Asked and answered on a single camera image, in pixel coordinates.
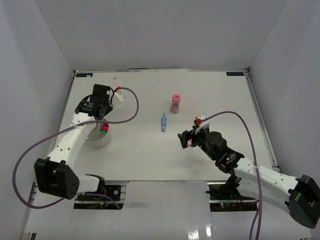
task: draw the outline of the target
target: bottle cap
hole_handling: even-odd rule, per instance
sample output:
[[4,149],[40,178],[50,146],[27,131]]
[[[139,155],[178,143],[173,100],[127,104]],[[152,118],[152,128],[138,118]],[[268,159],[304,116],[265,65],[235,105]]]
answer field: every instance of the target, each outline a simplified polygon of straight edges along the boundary
[[180,103],[180,95],[179,95],[179,94],[174,94],[174,95],[172,96],[172,102],[173,102],[174,104],[179,104],[179,103]]

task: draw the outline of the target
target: pink bottle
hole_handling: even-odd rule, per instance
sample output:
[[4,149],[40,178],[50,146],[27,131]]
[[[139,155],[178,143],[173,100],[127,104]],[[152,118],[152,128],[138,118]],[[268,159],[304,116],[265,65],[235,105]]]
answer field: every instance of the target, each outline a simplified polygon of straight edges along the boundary
[[179,104],[180,104],[180,95],[174,94],[172,96],[171,112],[173,113],[179,112]]

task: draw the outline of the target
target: red cable connector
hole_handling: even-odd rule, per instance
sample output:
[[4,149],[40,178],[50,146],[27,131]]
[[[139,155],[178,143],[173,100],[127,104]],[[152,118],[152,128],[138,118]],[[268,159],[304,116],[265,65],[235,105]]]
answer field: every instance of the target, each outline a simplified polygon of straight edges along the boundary
[[201,119],[200,119],[200,118],[196,119],[196,120],[195,120],[195,124],[196,124],[196,125],[200,125],[200,124],[201,124]]

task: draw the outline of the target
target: blue marker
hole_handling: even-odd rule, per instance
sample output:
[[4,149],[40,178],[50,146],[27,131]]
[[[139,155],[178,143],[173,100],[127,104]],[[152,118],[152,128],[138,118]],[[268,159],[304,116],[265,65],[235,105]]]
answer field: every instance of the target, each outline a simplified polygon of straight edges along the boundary
[[163,113],[162,118],[161,118],[161,131],[165,132],[166,127],[167,127],[167,118],[166,118],[166,114]]

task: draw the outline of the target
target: wall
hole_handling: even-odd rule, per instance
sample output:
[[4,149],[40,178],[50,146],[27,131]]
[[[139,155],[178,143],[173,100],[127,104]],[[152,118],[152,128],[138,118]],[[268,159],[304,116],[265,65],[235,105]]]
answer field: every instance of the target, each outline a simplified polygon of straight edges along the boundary
[[[33,0],[0,1],[0,209],[1,239],[20,239],[27,208],[12,187],[21,153],[57,131],[72,71]],[[21,163],[17,183],[28,199],[33,163],[48,144]]]
[[73,70],[243,69],[286,0],[35,0]]
[[[280,169],[320,185],[319,16],[319,1],[288,1],[252,65],[252,81]],[[320,224],[311,233],[320,239]]]

